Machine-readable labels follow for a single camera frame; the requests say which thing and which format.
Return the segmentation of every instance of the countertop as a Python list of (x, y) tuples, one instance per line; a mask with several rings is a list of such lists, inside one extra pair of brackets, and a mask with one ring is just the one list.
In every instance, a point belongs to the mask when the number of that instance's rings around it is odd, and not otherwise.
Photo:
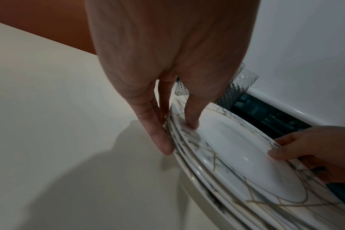
[(95, 55), (0, 24), (0, 229), (217, 229), (184, 180)]

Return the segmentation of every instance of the white plate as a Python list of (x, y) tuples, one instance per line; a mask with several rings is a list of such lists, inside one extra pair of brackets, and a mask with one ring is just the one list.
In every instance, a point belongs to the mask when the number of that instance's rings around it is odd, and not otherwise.
[[(201, 163), (254, 212), (279, 229), (304, 228), (304, 226), (318, 229), (345, 229), (344, 205), (298, 160), (290, 160), (286, 163), (304, 185), (306, 194), (304, 201), (283, 199), (274, 192), (263, 189), (223, 159), (198, 132), (186, 126), (183, 114), (186, 99), (187, 97), (184, 96), (178, 97), (171, 107), (172, 117), (179, 133)], [(262, 141), (270, 148), (279, 147), (267, 135), (229, 111), (212, 103), (202, 114), (207, 110), (220, 113), (220, 116), (224, 115), (232, 122), (240, 124), (254, 134), (252, 139), (255, 139), (255, 142)]]
[(209, 172), (204, 166), (194, 159), (194, 154), (186, 147), (183, 142), (182, 136), (176, 130), (175, 124), (172, 118), (169, 116), (167, 119), (167, 125), (170, 131), (170, 135), (175, 142), (175, 146), (180, 153), (180, 156), (184, 159), (190, 169), (195, 173), (204, 186), (211, 191), (211, 193), (220, 201), (227, 209), (229, 209), (235, 216), (237, 216), (243, 223), (245, 223), (250, 229), (269, 229), (267, 223), (263, 221), (259, 216), (249, 210), (239, 199), (229, 195), (224, 191), (209, 175)]
[(244, 226), (242, 222), (238, 220), (238, 218), (234, 216), (229, 210), (227, 210), (224, 206), (217, 202), (216, 198), (213, 197), (208, 189), (195, 177), (195, 174), (191, 171), (185, 160), (181, 157), (178, 149), (175, 149), (174, 156), (190, 181), (194, 184), (194, 186), (198, 189), (202, 196), (208, 201), (208, 203), (235, 229), (246, 230), (247, 227)]

